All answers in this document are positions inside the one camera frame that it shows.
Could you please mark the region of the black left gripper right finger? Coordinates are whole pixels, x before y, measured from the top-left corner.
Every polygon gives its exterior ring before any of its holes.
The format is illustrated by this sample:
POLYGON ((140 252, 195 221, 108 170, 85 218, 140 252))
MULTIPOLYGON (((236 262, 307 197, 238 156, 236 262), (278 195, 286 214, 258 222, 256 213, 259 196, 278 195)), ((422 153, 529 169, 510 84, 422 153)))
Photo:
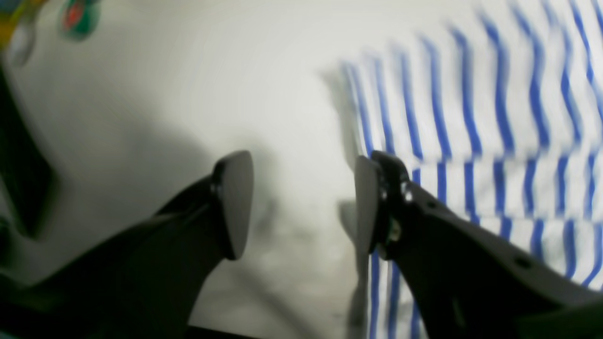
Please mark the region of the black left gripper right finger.
POLYGON ((354 168, 358 249, 398 266, 431 339, 600 339, 602 295, 457 217, 374 151, 354 168))

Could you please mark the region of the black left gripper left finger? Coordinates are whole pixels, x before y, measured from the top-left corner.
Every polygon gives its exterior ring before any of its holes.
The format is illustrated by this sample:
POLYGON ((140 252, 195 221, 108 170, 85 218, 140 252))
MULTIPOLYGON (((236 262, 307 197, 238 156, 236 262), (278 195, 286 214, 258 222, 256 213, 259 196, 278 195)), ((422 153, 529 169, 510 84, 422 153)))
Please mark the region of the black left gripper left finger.
POLYGON ((222 157, 150 218, 30 287, 4 286, 3 339, 185 339, 205 280, 250 229, 250 152, 222 157))

